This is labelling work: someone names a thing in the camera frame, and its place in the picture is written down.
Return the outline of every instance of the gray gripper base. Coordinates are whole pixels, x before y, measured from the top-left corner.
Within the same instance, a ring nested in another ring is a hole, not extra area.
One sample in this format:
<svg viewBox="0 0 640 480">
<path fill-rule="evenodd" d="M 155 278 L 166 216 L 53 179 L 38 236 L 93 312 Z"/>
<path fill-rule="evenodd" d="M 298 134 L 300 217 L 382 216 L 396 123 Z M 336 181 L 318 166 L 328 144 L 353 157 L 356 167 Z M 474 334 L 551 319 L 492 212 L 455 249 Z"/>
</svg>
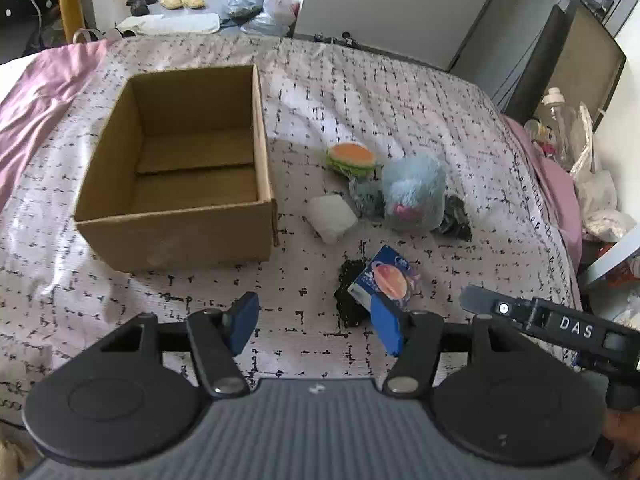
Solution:
<svg viewBox="0 0 640 480">
<path fill-rule="evenodd" d="M 214 402 L 174 448 L 117 468 L 44 460 L 30 480 L 602 480 L 587 459 L 516 469 L 441 436 L 420 404 L 373 381 L 261 380 L 249 396 Z"/>
</svg>

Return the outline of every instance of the pink fabric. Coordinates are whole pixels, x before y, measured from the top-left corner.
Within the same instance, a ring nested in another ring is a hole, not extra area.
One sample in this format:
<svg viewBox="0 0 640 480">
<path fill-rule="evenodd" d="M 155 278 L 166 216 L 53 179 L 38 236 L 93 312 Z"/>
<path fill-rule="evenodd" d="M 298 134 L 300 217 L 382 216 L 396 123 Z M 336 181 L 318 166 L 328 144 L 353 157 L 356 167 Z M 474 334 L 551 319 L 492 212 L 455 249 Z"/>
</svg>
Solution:
<svg viewBox="0 0 640 480">
<path fill-rule="evenodd" d="M 536 172 L 540 187 L 545 194 L 546 204 L 556 216 L 566 251 L 574 264 L 574 270 L 577 271 L 582 256 L 582 220 L 575 195 L 574 180 L 558 164 L 543 157 L 533 147 L 529 134 L 522 126 L 513 119 L 503 117 Z"/>
<path fill-rule="evenodd" d="M 106 41 L 44 50 L 4 98 L 0 104 L 0 209 L 106 52 Z"/>
</svg>

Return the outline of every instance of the hand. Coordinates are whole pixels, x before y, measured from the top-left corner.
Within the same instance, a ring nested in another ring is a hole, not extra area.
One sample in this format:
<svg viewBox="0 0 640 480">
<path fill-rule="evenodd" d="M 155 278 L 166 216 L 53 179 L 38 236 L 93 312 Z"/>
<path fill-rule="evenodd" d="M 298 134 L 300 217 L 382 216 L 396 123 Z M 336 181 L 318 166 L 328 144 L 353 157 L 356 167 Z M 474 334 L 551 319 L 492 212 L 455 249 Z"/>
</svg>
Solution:
<svg viewBox="0 0 640 480">
<path fill-rule="evenodd" d="M 631 453 L 640 453 L 640 413 L 607 410 L 602 434 Z M 625 480 L 640 479 L 640 458 L 626 469 Z"/>
</svg>

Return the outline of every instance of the light blue plush toy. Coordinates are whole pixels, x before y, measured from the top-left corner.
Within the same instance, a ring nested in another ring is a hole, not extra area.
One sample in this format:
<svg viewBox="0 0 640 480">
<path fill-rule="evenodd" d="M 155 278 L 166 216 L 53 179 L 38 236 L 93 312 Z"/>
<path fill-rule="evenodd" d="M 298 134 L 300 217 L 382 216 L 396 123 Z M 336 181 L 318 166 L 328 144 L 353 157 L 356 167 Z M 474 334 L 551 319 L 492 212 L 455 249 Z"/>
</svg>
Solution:
<svg viewBox="0 0 640 480">
<path fill-rule="evenodd" d="M 382 169 L 385 222 L 397 231 L 431 231 L 442 223 L 446 179 L 432 156 L 399 158 Z"/>
</svg>

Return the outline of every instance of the white cable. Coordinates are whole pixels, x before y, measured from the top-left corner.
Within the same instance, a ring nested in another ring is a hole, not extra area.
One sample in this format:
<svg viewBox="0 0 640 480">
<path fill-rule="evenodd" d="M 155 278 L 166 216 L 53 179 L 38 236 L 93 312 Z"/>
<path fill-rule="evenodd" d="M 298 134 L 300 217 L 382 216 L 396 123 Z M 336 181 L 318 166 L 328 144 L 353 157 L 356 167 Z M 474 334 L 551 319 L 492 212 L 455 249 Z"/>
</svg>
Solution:
<svg viewBox="0 0 640 480">
<path fill-rule="evenodd" d="M 31 0 L 31 3 L 36 8 L 36 12 L 38 13 L 38 43 L 40 43 L 40 35 L 42 34 L 42 13 L 40 12 L 38 4 L 36 4 L 36 0 Z"/>
</svg>

